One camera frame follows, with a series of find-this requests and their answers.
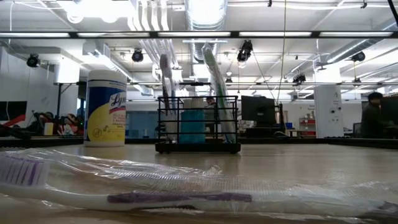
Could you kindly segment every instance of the disinfecting wipes canister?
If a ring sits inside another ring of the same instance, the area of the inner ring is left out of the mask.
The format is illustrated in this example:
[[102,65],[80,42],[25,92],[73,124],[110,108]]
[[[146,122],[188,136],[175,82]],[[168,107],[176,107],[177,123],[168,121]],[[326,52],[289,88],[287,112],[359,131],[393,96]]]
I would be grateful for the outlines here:
[[126,77],[96,70],[88,75],[85,146],[123,146],[126,133]]

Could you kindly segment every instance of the table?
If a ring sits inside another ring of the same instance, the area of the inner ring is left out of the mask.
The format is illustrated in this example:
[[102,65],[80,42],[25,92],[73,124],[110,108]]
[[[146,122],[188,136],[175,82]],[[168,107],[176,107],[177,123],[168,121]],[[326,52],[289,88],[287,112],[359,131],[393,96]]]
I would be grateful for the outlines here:
[[[353,185],[370,181],[398,179],[398,151],[327,144],[243,145],[242,151],[230,154],[158,154],[153,145],[131,144],[118,148],[87,148],[82,145],[50,147],[62,152],[105,159],[128,159],[169,166],[207,169],[218,165],[225,174],[245,175],[270,181],[291,180],[299,184]],[[0,196],[2,224],[74,223],[250,223],[298,224],[296,221],[273,220],[266,217],[220,217],[148,215],[143,213],[112,213],[72,208],[51,209],[42,204],[32,206],[23,201]],[[314,221],[305,224],[342,224]]]

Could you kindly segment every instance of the office chair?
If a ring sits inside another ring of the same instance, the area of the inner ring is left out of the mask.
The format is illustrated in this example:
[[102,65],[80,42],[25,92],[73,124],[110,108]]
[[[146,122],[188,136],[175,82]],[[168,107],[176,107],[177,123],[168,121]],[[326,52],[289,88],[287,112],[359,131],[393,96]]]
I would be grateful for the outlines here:
[[354,123],[353,125],[353,138],[361,137],[361,123]]

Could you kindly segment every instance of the person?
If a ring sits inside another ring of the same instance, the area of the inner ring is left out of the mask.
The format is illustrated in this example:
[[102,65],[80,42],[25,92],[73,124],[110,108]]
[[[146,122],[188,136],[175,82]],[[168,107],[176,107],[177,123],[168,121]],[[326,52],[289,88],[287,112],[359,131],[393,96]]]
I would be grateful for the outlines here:
[[[214,100],[213,97],[208,96],[206,97],[206,102],[207,102],[207,108],[215,108],[216,107],[216,101]],[[206,110],[206,117],[205,119],[208,120],[206,122],[205,127],[209,128],[210,133],[215,132],[215,119],[218,117],[217,110]]]
[[380,100],[382,98],[383,94],[378,92],[369,94],[369,104],[362,110],[362,138],[383,138],[384,129],[390,126],[381,116]]
[[216,106],[216,101],[211,96],[206,97],[206,102],[207,102],[208,108],[214,108]]

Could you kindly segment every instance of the plastic bag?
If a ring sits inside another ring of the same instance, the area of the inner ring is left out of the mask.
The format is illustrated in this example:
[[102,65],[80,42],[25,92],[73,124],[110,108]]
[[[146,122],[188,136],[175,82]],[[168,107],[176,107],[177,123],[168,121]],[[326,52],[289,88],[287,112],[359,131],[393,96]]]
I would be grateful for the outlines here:
[[54,150],[0,152],[0,156],[49,161],[47,183],[51,188],[105,194],[110,204],[131,206],[133,211],[194,211],[192,214],[206,217],[223,214],[348,223],[398,218],[398,183],[373,182],[334,189],[222,175],[217,167],[204,171]]

